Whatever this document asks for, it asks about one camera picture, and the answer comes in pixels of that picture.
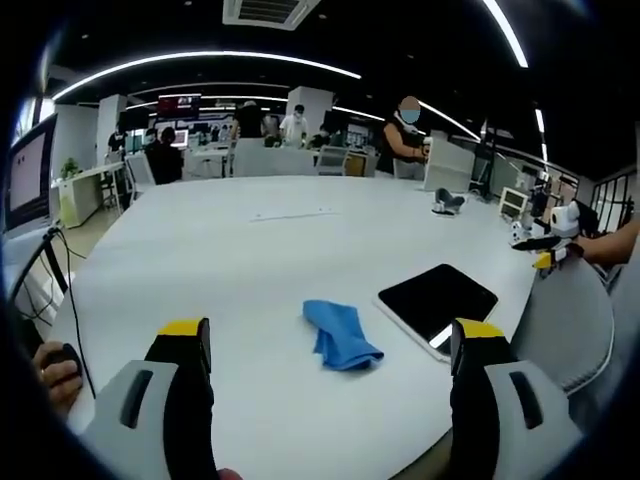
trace round table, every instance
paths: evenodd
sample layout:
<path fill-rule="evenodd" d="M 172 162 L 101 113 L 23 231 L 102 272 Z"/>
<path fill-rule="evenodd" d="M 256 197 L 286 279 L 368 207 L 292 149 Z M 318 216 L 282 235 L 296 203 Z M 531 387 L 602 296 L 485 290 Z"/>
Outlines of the round table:
<path fill-rule="evenodd" d="M 219 468 L 245 479 L 387 479 L 451 427 L 449 366 L 372 302 L 449 263 L 496 293 L 491 323 L 510 338 L 533 257 L 509 245 L 495 205 L 430 212 L 421 184 L 350 177 L 261 177 L 154 187 L 100 240 L 73 282 L 96 388 L 144 358 L 174 319 L 211 319 L 212 440 Z M 334 372 L 312 353 L 302 302 L 357 307 L 375 369 Z M 76 345 L 68 298 L 51 335 Z M 93 415 L 84 388 L 71 412 Z"/>

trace computer mouse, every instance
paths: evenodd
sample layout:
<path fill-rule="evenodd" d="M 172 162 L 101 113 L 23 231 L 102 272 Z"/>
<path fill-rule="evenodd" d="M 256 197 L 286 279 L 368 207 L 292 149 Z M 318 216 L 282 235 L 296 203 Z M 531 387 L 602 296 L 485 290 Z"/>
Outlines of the computer mouse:
<path fill-rule="evenodd" d="M 72 379 L 76 375 L 79 375 L 80 377 L 82 377 L 82 362 L 80 362 L 80 357 L 76 353 L 76 349 L 73 348 L 73 346 L 69 343 L 65 343 L 62 346 L 62 350 L 56 350 L 55 352 L 51 352 L 46 357 L 44 357 L 44 360 L 42 361 L 43 370 L 46 370 L 48 366 L 53 365 L 54 363 L 62 363 L 67 360 L 73 360 L 74 362 L 76 362 L 76 367 L 77 367 L 76 372 L 72 373 L 71 375 L 67 375 L 64 378 L 61 378 L 60 380 L 55 382 L 53 385 L 51 385 L 52 387 L 54 387 L 55 385 L 64 383 Z"/>

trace blue cloth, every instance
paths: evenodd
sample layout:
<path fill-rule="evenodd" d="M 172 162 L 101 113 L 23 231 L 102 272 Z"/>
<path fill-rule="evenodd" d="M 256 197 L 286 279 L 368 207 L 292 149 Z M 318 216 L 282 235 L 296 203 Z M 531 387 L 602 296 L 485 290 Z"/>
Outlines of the blue cloth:
<path fill-rule="evenodd" d="M 358 310 L 325 300 L 307 300 L 302 314 L 316 327 L 318 338 L 313 353 L 322 354 L 322 363 L 331 370 L 354 370 L 371 366 L 384 353 L 364 338 Z"/>

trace tablet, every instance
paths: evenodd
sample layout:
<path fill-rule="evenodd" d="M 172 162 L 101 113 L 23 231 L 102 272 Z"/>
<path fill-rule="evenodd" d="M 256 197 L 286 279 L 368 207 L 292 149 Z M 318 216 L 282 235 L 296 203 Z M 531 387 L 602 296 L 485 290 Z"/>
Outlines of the tablet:
<path fill-rule="evenodd" d="M 451 322 L 485 321 L 498 297 L 451 265 L 437 267 L 382 290 L 375 301 L 430 354 L 449 361 Z"/>

